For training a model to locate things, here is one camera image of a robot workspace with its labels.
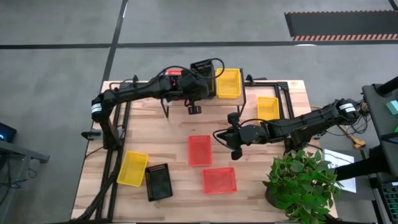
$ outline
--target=red label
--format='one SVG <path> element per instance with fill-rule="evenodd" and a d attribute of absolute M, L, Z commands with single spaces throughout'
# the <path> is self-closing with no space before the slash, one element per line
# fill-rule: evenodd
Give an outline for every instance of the red label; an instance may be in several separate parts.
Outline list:
<path fill-rule="evenodd" d="M 181 70 L 170 69 L 166 71 L 166 75 L 181 75 Z"/>

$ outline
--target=white paper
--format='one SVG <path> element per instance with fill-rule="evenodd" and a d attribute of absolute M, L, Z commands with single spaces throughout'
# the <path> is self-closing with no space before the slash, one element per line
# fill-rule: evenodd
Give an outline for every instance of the white paper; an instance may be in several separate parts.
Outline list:
<path fill-rule="evenodd" d="M 334 152 L 334 151 L 331 151 L 331 150 L 324 149 L 323 153 L 325 154 L 324 155 L 324 159 L 326 161 L 331 162 L 331 164 L 329 164 L 329 168 L 337 168 L 339 166 L 345 166 L 345 165 L 348 165 L 350 163 L 354 163 L 355 162 L 353 156 L 347 156 L 347 155 L 344 155 L 344 154 L 339 153 L 339 152 Z M 349 192 L 352 192 L 352 193 L 356 193 L 355 178 L 351 178 L 351 179 L 348 179 L 348 180 L 341 180 L 340 183 L 344 186 L 344 187 L 341 187 L 342 190 L 346 190 L 346 191 L 349 191 Z"/>

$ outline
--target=plant pot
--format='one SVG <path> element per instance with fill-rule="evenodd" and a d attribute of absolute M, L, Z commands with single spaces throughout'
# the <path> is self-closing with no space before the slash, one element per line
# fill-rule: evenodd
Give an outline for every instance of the plant pot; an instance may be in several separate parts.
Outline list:
<path fill-rule="evenodd" d="M 277 202 L 278 202 L 278 199 L 276 198 L 275 195 L 273 195 L 273 194 L 271 193 L 270 190 L 268 190 L 268 188 L 267 188 L 267 190 L 266 190 L 266 200 L 267 200 L 272 206 L 274 206 L 275 208 L 277 208 L 277 207 L 276 207 L 276 204 L 277 204 Z"/>

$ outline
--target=black tray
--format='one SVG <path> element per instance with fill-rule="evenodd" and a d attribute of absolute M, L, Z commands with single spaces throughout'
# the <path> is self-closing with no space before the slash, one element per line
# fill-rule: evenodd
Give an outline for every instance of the black tray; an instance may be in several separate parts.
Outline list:
<path fill-rule="evenodd" d="M 145 169 L 148 201 L 153 202 L 173 196 L 169 166 L 161 164 Z"/>

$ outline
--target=desk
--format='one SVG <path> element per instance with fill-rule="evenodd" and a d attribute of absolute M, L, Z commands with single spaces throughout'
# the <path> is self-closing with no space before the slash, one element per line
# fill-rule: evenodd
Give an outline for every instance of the desk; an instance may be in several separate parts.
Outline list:
<path fill-rule="evenodd" d="M 301 80 L 287 82 L 294 114 L 298 116 L 310 112 L 304 82 Z M 108 88 L 108 83 L 104 82 L 103 90 Z M 281 95 L 285 117 L 288 118 L 285 96 L 283 93 Z M 258 96 L 275 96 L 275 91 L 270 87 L 246 87 L 247 103 L 241 121 L 257 117 Z M 113 221 L 280 222 L 285 220 L 284 211 L 274 208 L 265 200 L 266 188 L 261 183 L 262 180 L 267 180 L 266 174 L 271 170 L 273 158 L 283 155 L 283 143 L 243 147 L 243 157 L 238 161 L 232 161 L 231 151 L 213 139 L 213 165 L 188 166 L 188 136 L 211 134 L 217 129 L 227 128 L 229 124 L 226 115 L 235 111 L 235 106 L 202 106 L 202 114 L 188 115 L 186 108 L 171 106 L 169 119 L 166 119 L 159 100 L 147 98 L 132 102 L 124 150 L 149 154 L 148 166 L 168 163 L 174 195 L 156 202 L 148 202 L 145 181 L 141 187 L 119 185 Z M 318 141 L 313 141 L 312 144 L 318 145 Z M 90 142 L 87 153 L 101 145 L 102 141 Z M 99 191 L 105 157 L 105 151 L 98 151 L 85 161 L 72 218 L 81 215 Z M 226 166 L 235 168 L 238 191 L 232 194 L 205 195 L 201 171 Z M 108 209 L 107 199 L 109 196 L 105 199 L 105 211 Z M 330 214 L 337 217 L 335 207 L 331 209 Z"/>

